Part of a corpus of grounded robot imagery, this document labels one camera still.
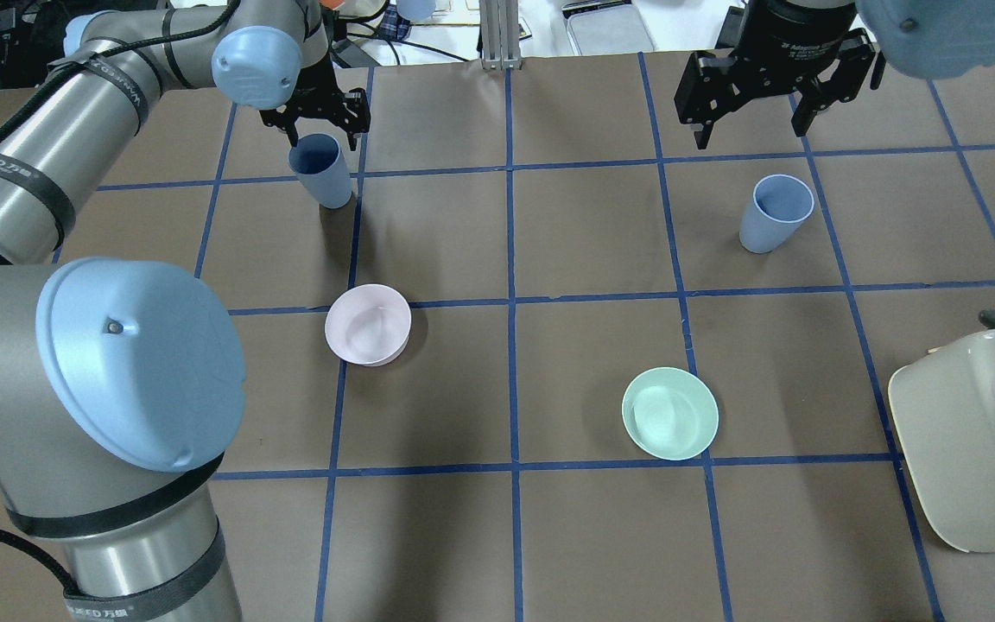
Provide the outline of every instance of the blue tape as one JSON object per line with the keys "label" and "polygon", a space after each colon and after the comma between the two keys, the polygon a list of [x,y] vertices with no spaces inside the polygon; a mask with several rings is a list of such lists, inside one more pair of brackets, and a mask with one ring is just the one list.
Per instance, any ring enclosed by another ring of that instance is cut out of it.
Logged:
{"label": "blue tape", "polygon": [[229,142],[232,140],[232,124],[237,118],[237,104],[229,106],[229,121],[225,123],[225,141],[221,143],[217,173],[213,175],[213,191],[210,192],[210,207],[206,210],[206,224],[202,227],[202,241],[198,247],[198,260],[194,263],[194,278],[201,278],[202,264],[206,261],[206,246],[210,243],[210,229],[213,228],[213,212],[217,209],[218,191],[221,189],[221,175],[225,172],[225,158],[229,157]]}
{"label": "blue tape", "polygon": [[781,295],[781,294],[830,294],[844,291],[842,286],[802,286],[787,288],[734,288],[703,289],[686,292],[688,298],[707,298],[724,295]]}
{"label": "blue tape", "polygon": [[[797,102],[796,99],[789,96],[790,106],[796,111]],[[873,364],[873,355],[870,352],[870,344],[865,336],[864,324],[862,324],[862,316],[859,312],[858,301],[854,298],[854,287],[852,285],[852,280],[850,280],[850,273],[846,271],[846,261],[844,255],[842,255],[842,248],[840,245],[840,237],[836,235],[836,229],[834,229],[834,222],[832,220],[832,213],[828,209],[827,195],[824,193],[824,185],[821,184],[821,174],[816,167],[816,158],[813,158],[812,146],[809,145],[808,138],[801,138],[802,146],[804,146],[806,158],[808,161],[808,170],[813,177],[813,185],[816,188],[816,198],[821,206],[821,213],[824,215],[824,223],[828,229],[828,236],[832,239],[832,248],[834,255],[836,255],[836,263],[840,266],[840,278],[844,283],[844,288],[846,289],[846,303],[850,307],[850,312],[852,312],[852,319],[854,322],[854,332],[858,335],[859,346],[862,350],[862,359],[865,361],[865,370],[870,378],[870,386],[873,389],[873,399],[874,404],[877,406],[878,418],[881,422],[882,433],[885,436],[885,446],[889,449],[890,460],[892,460],[893,465],[893,476],[897,478],[897,488],[899,488],[901,495],[901,503],[904,505],[904,518],[908,521],[909,534],[912,535],[913,548],[916,549],[916,559],[920,564],[920,575],[923,578],[924,590],[928,595],[928,603],[931,606],[932,617],[936,621],[943,620],[943,611],[939,603],[939,594],[935,591],[935,580],[932,579],[931,567],[928,564],[928,556],[924,554],[923,550],[923,540],[920,538],[920,529],[916,526],[916,515],[912,512],[912,501],[909,496],[908,486],[904,483],[904,476],[900,466],[899,453],[897,452],[897,442],[895,437],[893,437],[893,430],[889,425],[889,415],[887,409],[885,409],[885,402],[881,394],[881,384],[878,382],[878,372]]]}
{"label": "blue tape", "polygon": [[[647,110],[651,121],[651,135],[653,139],[655,139],[655,158],[656,165],[659,169],[659,193],[662,196],[662,215],[664,224],[666,224],[667,227],[667,244],[670,247],[671,267],[674,268],[675,272],[675,286],[678,288],[678,291],[676,291],[675,294],[678,296],[678,307],[681,315],[682,343],[684,344],[684,347],[686,347],[686,361],[688,369],[690,370],[690,373],[696,375],[698,374],[698,362],[696,362],[696,355],[694,353],[694,336],[692,336],[690,332],[690,312],[688,312],[686,281],[682,279],[682,268],[681,261],[679,260],[678,243],[676,243],[675,239],[675,218],[670,205],[670,189],[667,185],[667,169],[666,164],[664,164],[664,162],[666,162],[666,158],[663,158],[662,156],[662,138],[659,134],[659,121],[655,111],[655,98],[653,98],[651,94],[651,79],[648,76],[647,60],[644,58],[643,52],[640,52],[639,55],[637,55],[637,58],[639,59],[640,76],[641,79],[643,79],[643,95],[647,99]],[[771,157],[778,157],[779,155],[782,154],[770,154]],[[686,158],[679,159],[678,162],[699,161]],[[713,553],[716,558],[716,578],[718,578],[719,583],[719,598],[721,599],[724,619],[726,622],[732,622],[734,620],[734,615],[732,613],[731,589],[729,588],[729,582],[727,582],[727,566],[726,562],[724,562],[724,543],[721,530],[719,530],[719,508],[716,507],[716,489],[713,481],[712,458],[707,449],[701,454],[700,464],[704,470],[704,476],[706,476],[708,524],[710,524],[712,531]]]}
{"label": "blue tape", "polygon": [[417,170],[372,170],[367,177],[423,177],[428,175],[469,175],[506,170],[505,166],[463,166],[459,168],[422,168]]}
{"label": "blue tape", "polygon": [[327,314],[328,306],[321,307],[268,307],[268,308],[230,308],[229,315],[289,315],[289,314]]}
{"label": "blue tape", "polygon": [[962,165],[962,172],[966,176],[966,181],[970,184],[971,192],[974,194],[974,198],[978,201],[978,208],[982,212],[982,216],[985,218],[985,225],[988,225],[988,230],[992,234],[992,241],[995,243],[995,221],[992,220],[992,212],[988,209],[988,204],[985,202],[985,197],[978,186],[978,181],[974,178],[974,173],[970,169],[970,162],[966,161],[966,156],[962,153],[962,149],[959,147],[959,137],[954,133],[954,126],[951,125],[951,118],[947,116],[947,109],[943,106],[943,98],[940,98],[939,90],[935,88],[935,82],[928,80],[928,88],[931,90],[931,96],[935,99],[935,107],[939,109],[939,115],[943,118],[943,125],[947,127],[947,134],[951,137],[951,143],[957,149],[957,155],[959,155],[959,164]]}
{"label": "blue tape", "polygon": [[632,294],[530,295],[517,298],[517,304],[549,304],[553,302],[609,302],[615,300],[661,300],[678,298],[676,291],[632,292]]}
{"label": "blue tape", "polygon": [[118,192],[118,190],[151,190],[156,188],[190,188],[193,186],[212,186],[214,180],[193,180],[193,181],[146,181],[142,184],[110,184],[98,186],[98,191],[103,193]]}
{"label": "blue tape", "polygon": [[509,452],[513,521],[513,619],[524,622],[524,550],[521,539],[521,422],[517,404],[517,229],[513,184],[513,70],[505,70],[505,261],[509,287]]}
{"label": "blue tape", "polygon": [[830,149],[813,152],[813,157],[872,156],[901,154],[945,154],[954,152],[954,147],[893,147],[893,149]]}
{"label": "blue tape", "polygon": [[995,288],[995,280],[940,281],[938,283],[880,283],[872,286],[853,286],[854,291],[904,291],[919,289],[968,289]]}
{"label": "blue tape", "polygon": [[[367,70],[367,99],[374,101],[375,67]],[[363,184],[367,169],[367,134],[360,141],[358,193],[356,200],[355,219],[352,221],[352,258],[348,263],[348,288],[355,286],[356,270],[359,261],[359,227],[363,215]],[[336,470],[340,457],[340,429],[344,422],[344,396],[347,386],[348,365],[340,361],[339,374],[336,377],[336,405],[333,410],[333,444],[328,456],[328,485],[325,489],[324,524],[320,533],[320,578],[317,579],[317,594],[314,603],[314,621],[321,622],[325,617],[325,590],[328,586],[328,555],[332,547],[333,511],[336,505]]]}
{"label": "blue tape", "polygon": [[[903,456],[897,454],[898,460]],[[802,456],[729,456],[696,457],[690,460],[557,460],[531,461],[530,463],[478,463],[453,465],[426,465],[410,467],[353,467],[311,468],[289,470],[238,470],[218,472],[213,479],[325,479],[328,477],[402,477],[410,475],[450,475],[450,473],[512,473],[512,472],[565,472],[565,470],[616,470],[632,468],[704,468],[707,464],[722,466],[777,466],[813,464],[884,463],[892,461],[889,453],[873,454],[809,454]]]}

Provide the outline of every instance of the bowl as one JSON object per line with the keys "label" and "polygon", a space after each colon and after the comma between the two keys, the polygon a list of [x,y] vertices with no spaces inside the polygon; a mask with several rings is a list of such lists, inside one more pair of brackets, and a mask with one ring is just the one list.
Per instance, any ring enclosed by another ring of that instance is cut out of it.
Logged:
{"label": "bowl", "polygon": [[325,340],[348,363],[377,367],[409,342],[409,303],[394,288],[368,283],[344,292],[328,309]]}
{"label": "bowl", "polygon": [[656,367],[624,391],[621,417],[628,436],[663,460],[688,460],[712,444],[719,409],[701,379],[676,367]]}

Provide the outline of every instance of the small knob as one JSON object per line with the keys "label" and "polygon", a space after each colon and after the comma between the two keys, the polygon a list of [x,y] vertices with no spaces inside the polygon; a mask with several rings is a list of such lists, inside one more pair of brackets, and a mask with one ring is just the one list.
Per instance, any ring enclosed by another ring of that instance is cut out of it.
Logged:
{"label": "small knob", "polygon": [[988,330],[995,330],[995,308],[982,308],[978,314],[978,322]]}

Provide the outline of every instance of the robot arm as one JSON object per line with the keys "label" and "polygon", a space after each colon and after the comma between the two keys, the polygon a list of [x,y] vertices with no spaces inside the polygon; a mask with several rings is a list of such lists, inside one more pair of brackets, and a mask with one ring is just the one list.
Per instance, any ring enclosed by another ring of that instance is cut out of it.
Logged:
{"label": "robot arm", "polygon": [[163,92],[217,86],[284,106],[288,133],[301,115],[352,134],[370,123],[366,95],[340,93],[316,0],[103,13],[66,47],[0,130],[0,491],[17,529],[66,551],[72,619],[237,622],[206,489],[244,410],[224,304],[171,265],[29,264],[62,243]]}
{"label": "robot arm", "polygon": [[[850,30],[858,13],[884,56],[867,32]],[[858,96],[876,58],[872,88],[887,62],[924,79],[991,66],[995,3],[987,15],[978,0],[751,0],[741,27],[726,34],[732,51],[725,58],[691,54],[675,94],[679,121],[694,127],[698,149],[724,115],[752,99],[793,92],[801,94],[793,129],[804,136],[819,111]]]}
{"label": "robot arm", "polygon": [[217,86],[238,104],[279,115],[272,123],[291,134],[300,115],[332,119],[353,141],[370,126],[366,94],[345,95],[336,84],[316,0],[79,19],[66,39],[71,54],[17,122],[0,130],[0,264],[39,263],[63,243],[149,110],[173,88]]}

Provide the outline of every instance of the black cable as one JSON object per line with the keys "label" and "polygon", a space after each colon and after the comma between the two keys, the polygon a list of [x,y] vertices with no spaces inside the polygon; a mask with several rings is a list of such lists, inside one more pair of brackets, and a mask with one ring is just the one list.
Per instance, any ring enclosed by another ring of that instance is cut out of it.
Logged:
{"label": "black cable", "polygon": [[36,544],[31,543],[27,539],[13,535],[11,532],[3,531],[3,529],[0,529],[0,543],[8,544],[8,546],[16,548],[17,550],[23,552],[23,554],[36,559],[41,566],[48,568],[52,574],[55,574],[56,580],[58,580],[60,585],[64,587],[64,591],[72,594],[79,593],[79,584],[75,582],[71,572],[67,572],[67,569],[61,566],[60,563],[49,555],[43,548],[36,546]]}
{"label": "black cable", "polygon": [[360,24],[366,24],[368,22],[375,21],[376,19],[378,19],[378,17],[380,17],[384,12],[386,12],[386,9],[388,9],[389,7],[390,7],[390,0],[386,0],[386,3],[383,3],[383,7],[382,8],[380,8],[377,11],[375,11],[374,13],[371,13],[371,15],[369,15],[369,16],[340,17],[340,19],[336,20],[336,21],[339,21],[340,23],[360,23]]}
{"label": "black cable", "polygon": [[[387,46],[390,46],[390,52],[394,52],[394,62],[397,63],[398,66],[402,65],[402,56],[398,55],[398,50],[397,50],[397,48],[394,47],[394,41],[391,41],[390,38],[387,38],[387,36],[381,36],[381,35],[379,35],[378,34],[378,30],[376,30],[374,27],[372,27],[368,23],[355,22],[355,24],[356,25],[362,25],[362,27],[367,28],[367,30],[370,30],[371,32],[374,32],[376,36],[374,36],[374,38],[372,38],[372,39],[378,39],[380,41],[386,42]],[[348,35],[360,36],[360,38],[366,39],[366,36],[360,35],[359,32],[349,32]]]}
{"label": "black cable", "polygon": [[[229,3],[225,6],[225,10],[221,11],[221,15],[218,16],[218,19],[213,20],[211,23],[205,25],[205,27],[198,28],[197,30],[180,32],[178,35],[154,36],[154,38],[151,39],[145,39],[135,43],[127,43],[125,46],[111,48],[111,50],[100,52],[99,55],[108,59],[111,56],[139,50],[139,48],[159,46],[159,44],[162,43],[176,43],[178,41],[196,38],[196,36],[209,35],[210,32],[221,28],[222,25],[225,25],[226,21],[229,21],[229,17],[232,17],[233,12],[237,11],[238,5],[240,5],[240,0],[229,0]],[[33,113],[38,111],[41,106],[44,106],[45,102],[48,102],[48,99],[51,98],[53,93],[59,91],[69,79],[74,78],[75,74],[78,74],[80,71],[83,71],[83,66],[79,63],[71,63],[66,66],[60,66],[59,70],[56,70],[52,73],[52,75],[48,76],[47,81],[38,87],[38,90],[33,93],[33,96],[31,96],[27,102],[22,104],[21,109],[16,111],[16,113],[13,114],[13,117],[11,117],[9,121],[5,122],[3,126],[0,127],[0,142],[4,141],[7,136],[15,133],[15,130],[19,129],[23,123],[33,117]]]}
{"label": "black cable", "polygon": [[[386,41],[387,43],[390,43],[390,39],[387,39],[386,36],[360,35],[359,32],[352,32],[350,36],[358,36],[359,39],[372,39],[375,41]],[[465,63],[471,62],[470,59],[465,59],[463,58],[463,56],[453,54],[446,50],[440,50],[439,48],[431,48],[430,46],[423,46],[423,44],[421,43],[413,43],[411,41],[397,41],[396,43],[398,43],[399,46],[410,46],[411,48],[421,48],[421,50],[427,50],[429,52],[436,52],[437,54],[443,54],[455,60],[462,60],[462,62]]]}

